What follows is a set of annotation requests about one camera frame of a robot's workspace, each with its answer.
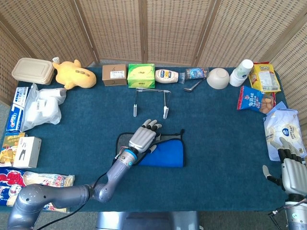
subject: beige food container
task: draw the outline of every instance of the beige food container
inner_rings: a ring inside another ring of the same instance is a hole
[[[18,81],[49,85],[53,78],[51,61],[24,57],[19,59],[12,71]]]

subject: small package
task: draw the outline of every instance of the small package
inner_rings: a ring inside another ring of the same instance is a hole
[[[129,64],[129,88],[154,88],[154,64]]]
[[[6,133],[0,153],[0,167],[12,167],[17,152],[20,137],[26,137],[26,133]]]
[[[16,88],[6,131],[20,132],[28,91],[29,87]]]
[[[43,184],[52,187],[72,186],[74,176],[59,174],[44,174],[28,172],[20,169],[0,168],[0,205],[13,206],[23,187],[29,184]],[[68,208],[55,208],[51,203],[44,206],[44,210],[67,213]]]
[[[19,138],[14,168],[36,168],[42,140],[35,137]]]
[[[104,65],[102,66],[102,81],[105,86],[127,85],[126,65]]]
[[[250,85],[256,90],[260,90],[262,92],[281,91],[272,64],[254,64],[248,78]]]
[[[237,110],[251,109],[267,114],[275,106],[275,93],[263,93],[247,86],[241,86]]]
[[[280,109],[270,113],[263,119],[265,137],[267,140],[268,152],[271,161],[280,161],[277,149],[271,145],[274,141],[283,145],[279,140],[283,137],[294,148],[296,148],[300,156],[306,157],[306,149],[302,141],[302,133],[297,117],[297,110]]]

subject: metal spoon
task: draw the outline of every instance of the metal spoon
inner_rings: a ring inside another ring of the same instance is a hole
[[[193,85],[191,88],[183,88],[184,91],[187,91],[187,92],[192,92],[193,89],[199,84],[201,83],[202,80],[200,80],[199,82],[197,82],[195,85]]]

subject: white bowl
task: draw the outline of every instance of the white bowl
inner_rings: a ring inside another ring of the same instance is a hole
[[[215,68],[209,72],[207,82],[214,89],[224,89],[229,83],[229,74],[223,68]]]

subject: stuffed animal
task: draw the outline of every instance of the stuffed animal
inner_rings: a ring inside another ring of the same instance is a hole
[[[52,65],[58,71],[56,81],[63,84],[67,90],[75,86],[91,88],[96,84],[95,74],[87,69],[81,68],[81,63],[78,60],[74,62],[64,61],[61,64],[52,62]]]

